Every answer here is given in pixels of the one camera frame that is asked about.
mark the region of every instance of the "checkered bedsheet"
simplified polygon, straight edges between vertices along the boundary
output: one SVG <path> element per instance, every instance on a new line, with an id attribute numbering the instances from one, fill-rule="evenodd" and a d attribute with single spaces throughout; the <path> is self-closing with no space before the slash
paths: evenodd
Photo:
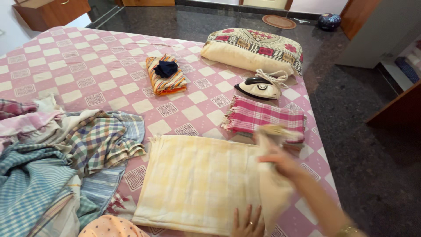
<path id="1" fill-rule="evenodd" d="M 22 47 L 0 56 L 0 93 L 6 99 L 30 102 L 50 93 L 66 111 L 119 110 L 139 114 L 145 137 L 193 135 L 236 139 L 239 135 L 220 127 L 234 94 L 234 85 L 253 77 L 253 72 L 202 58 L 204 43 L 148 35 L 75 27 L 55 27 Z M 148 57 L 173 55 L 186 76 L 187 90 L 155 96 L 146 73 Z M 282 90 L 272 106 L 302 110 L 307 116 L 301 166 L 339 203 L 335 184 L 319 137 L 304 81 Z M 143 141 L 146 147 L 150 143 Z M 137 204 L 148 165 L 148 156 L 129 160 L 118 187 Z M 317 236 L 317 219 L 299 195 L 278 220 L 274 237 Z M 145 228 L 153 236 L 183 233 Z"/>

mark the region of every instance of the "peach polka dot clothing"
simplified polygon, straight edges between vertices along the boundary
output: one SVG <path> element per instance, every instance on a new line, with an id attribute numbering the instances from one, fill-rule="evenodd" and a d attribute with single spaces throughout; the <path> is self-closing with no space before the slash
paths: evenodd
<path id="1" fill-rule="evenodd" d="M 103 215 L 91 221 L 79 237 L 149 237 L 130 221 L 112 215 Z"/>

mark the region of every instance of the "blue ball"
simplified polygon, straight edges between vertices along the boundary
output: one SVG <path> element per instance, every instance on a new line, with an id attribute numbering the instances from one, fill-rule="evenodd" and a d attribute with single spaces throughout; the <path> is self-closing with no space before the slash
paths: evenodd
<path id="1" fill-rule="evenodd" d="M 341 17 L 338 14 L 325 13 L 317 21 L 323 30 L 333 31 L 341 25 Z"/>

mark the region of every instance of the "wooden drawer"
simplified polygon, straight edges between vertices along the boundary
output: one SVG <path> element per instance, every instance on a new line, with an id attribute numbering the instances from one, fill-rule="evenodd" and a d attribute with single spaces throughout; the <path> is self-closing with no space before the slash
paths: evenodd
<path id="1" fill-rule="evenodd" d="M 91 10 L 87 0 L 29 0 L 14 8 L 36 31 L 67 25 Z"/>

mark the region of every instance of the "bangle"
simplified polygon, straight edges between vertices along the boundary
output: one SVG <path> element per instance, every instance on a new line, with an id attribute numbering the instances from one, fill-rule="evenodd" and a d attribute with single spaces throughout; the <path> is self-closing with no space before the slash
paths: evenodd
<path id="1" fill-rule="evenodd" d="M 351 225 L 344 225 L 339 232 L 336 234 L 336 237 L 349 237 L 351 234 L 358 232 L 358 229 Z"/>

